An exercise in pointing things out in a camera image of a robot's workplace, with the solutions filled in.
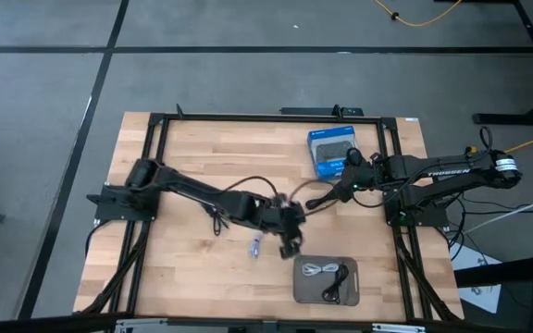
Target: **blue box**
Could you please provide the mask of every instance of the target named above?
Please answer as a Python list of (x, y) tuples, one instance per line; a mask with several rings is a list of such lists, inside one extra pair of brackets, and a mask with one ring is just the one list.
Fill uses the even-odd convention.
[(307, 145), (312, 155), (316, 177), (337, 179), (344, 169), (349, 148), (357, 148), (353, 126), (312, 130), (307, 134)]

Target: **wooden table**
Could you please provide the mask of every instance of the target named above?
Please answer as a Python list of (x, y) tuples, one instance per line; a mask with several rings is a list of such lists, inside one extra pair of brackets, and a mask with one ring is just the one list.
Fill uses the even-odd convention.
[[(148, 113), (126, 113), (118, 135), (108, 181), (121, 185), (140, 156)], [(397, 118), (403, 154), (426, 156), (418, 121)], [(364, 156), (378, 151), (371, 125), (353, 125)], [(260, 175), (279, 192), (291, 192), (314, 177), (306, 137), (309, 130), (331, 124), (170, 121), (165, 162), (188, 176), (218, 188)], [(390, 135), (387, 135), (391, 153)], [(240, 190), (269, 195), (261, 181)], [(328, 190), (316, 184), (300, 191), (301, 202)], [(378, 191), (358, 198), (375, 204)], [(75, 310), (89, 305), (117, 268), (125, 223), (113, 222), (93, 236)], [(162, 193), (144, 260), (136, 314), (159, 317), (260, 318), (325, 321), (403, 321), (403, 300), (396, 253), (383, 208), (365, 209), (353, 202), (337, 204), (310, 216), (302, 225), (303, 254), (350, 256), (359, 265), (361, 301), (355, 307), (299, 304), (291, 295), (292, 260), (279, 257), (279, 238), (269, 235), (258, 260), (248, 248), (255, 230), (230, 225), (219, 237), (212, 219), (196, 202)], [(450, 256), (443, 237), (433, 228), (418, 228), (426, 276), (453, 312), (463, 316)], [(119, 309), (124, 309), (130, 278), (123, 284)], [(411, 278), (415, 311), (419, 297)]]

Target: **mouse pad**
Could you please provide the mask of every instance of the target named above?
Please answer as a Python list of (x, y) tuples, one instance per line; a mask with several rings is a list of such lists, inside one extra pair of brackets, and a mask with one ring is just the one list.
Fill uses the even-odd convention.
[[(302, 273), (302, 265), (311, 263), (320, 267), (328, 264), (345, 264), (349, 268), (349, 276), (339, 287), (340, 303), (326, 302), (322, 299), (322, 291), (334, 282), (335, 274), (321, 272), (311, 277)], [(293, 298), (298, 303), (318, 303), (332, 305), (356, 306), (359, 303), (359, 275), (357, 262), (350, 257), (332, 257), (320, 255), (298, 255), (293, 261)]]

